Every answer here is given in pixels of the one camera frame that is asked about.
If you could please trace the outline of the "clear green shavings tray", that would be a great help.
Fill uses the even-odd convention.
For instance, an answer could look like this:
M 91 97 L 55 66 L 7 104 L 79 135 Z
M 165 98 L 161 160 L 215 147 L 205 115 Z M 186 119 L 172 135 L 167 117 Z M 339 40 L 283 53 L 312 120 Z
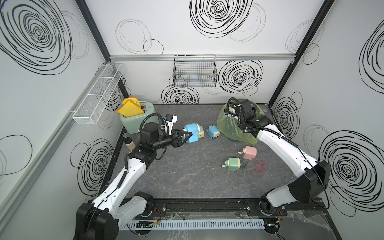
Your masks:
M 246 169 L 247 165 L 248 165 L 248 161 L 241 159 L 241 166 L 240 166 L 240 169 L 241 169 L 241 170 Z

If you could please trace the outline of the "green cream pencil sharpener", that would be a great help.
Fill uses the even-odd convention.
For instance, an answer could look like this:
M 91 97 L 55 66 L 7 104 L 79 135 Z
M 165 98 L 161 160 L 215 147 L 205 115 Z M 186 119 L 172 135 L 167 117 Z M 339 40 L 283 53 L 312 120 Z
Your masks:
M 222 165 L 222 168 L 226 168 L 228 171 L 231 171 L 231 172 L 239 170 L 240 167 L 241 167 L 240 158 L 228 158 Z

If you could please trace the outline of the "clear pink shavings tray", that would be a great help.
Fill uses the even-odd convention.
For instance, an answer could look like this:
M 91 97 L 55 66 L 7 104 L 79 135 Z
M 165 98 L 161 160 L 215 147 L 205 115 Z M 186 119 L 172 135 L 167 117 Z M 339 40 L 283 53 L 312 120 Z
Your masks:
M 256 172 L 265 172 L 267 170 L 266 164 L 264 161 L 256 160 L 255 161 L 255 171 Z

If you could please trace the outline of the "pink pencil sharpener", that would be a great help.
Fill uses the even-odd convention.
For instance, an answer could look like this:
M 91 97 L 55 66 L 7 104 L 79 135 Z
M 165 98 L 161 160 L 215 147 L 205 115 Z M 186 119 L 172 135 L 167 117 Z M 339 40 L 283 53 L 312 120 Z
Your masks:
M 255 147 L 246 146 L 238 152 L 245 160 L 253 160 L 257 155 L 257 149 Z

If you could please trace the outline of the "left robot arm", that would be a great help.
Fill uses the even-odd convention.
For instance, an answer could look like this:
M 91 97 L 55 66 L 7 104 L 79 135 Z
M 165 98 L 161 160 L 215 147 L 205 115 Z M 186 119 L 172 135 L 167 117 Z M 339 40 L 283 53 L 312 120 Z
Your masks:
M 158 149 L 181 147 L 192 136 L 193 133 L 183 130 L 168 130 L 160 135 L 158 124 L 145 124 L 125 167 L 92 203 L 83 203 L 78 208 L 74 239 L 114 240 L 119 231 L 136 216 L 150 215 L 153 208 L 151 195 L 137 192 L 127 202 L 124 201 L 125 197 L 156 159 Z

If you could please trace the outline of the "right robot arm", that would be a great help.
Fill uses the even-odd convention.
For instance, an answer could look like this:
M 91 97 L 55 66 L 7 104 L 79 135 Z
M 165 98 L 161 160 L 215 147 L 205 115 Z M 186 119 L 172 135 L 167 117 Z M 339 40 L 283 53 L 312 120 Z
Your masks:
M 266 116 L 258 115 L 247 99 L 230 98 L 224 115 L 237 119 L 243 133 L 252 134 L 272 149 L 297 177 L 295 181 L 273 189 L 260 198 L 260 211 L 273 215 L 279 207 L 294 202 L 309 204 L 319 194 L 326 192 L 331 166 L 326 161 L 317 161 L 302 151 L 297 144 L 281 133 Z

